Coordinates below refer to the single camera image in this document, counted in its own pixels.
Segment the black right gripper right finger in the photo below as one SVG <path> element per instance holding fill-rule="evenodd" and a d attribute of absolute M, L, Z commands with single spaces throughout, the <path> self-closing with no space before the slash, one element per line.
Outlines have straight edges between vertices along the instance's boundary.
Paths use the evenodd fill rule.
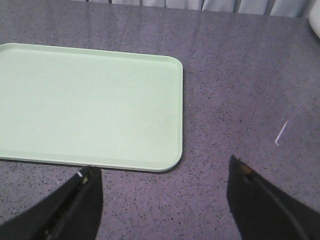
<path fill-rule="evenodd" d="M 270 183 L 234 155 L 226 197 L 243 240 L 318 240 L 320 214 Z"/>

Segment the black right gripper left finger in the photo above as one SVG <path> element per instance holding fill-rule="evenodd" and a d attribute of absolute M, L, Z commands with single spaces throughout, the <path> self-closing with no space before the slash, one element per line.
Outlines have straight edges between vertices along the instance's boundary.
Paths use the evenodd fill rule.
<path fill-rule="evenodd" d="M 102 171 L 85 166 L 45 199 L 2 224 L 0 238 L 94 240 L 102 210 Z"/>

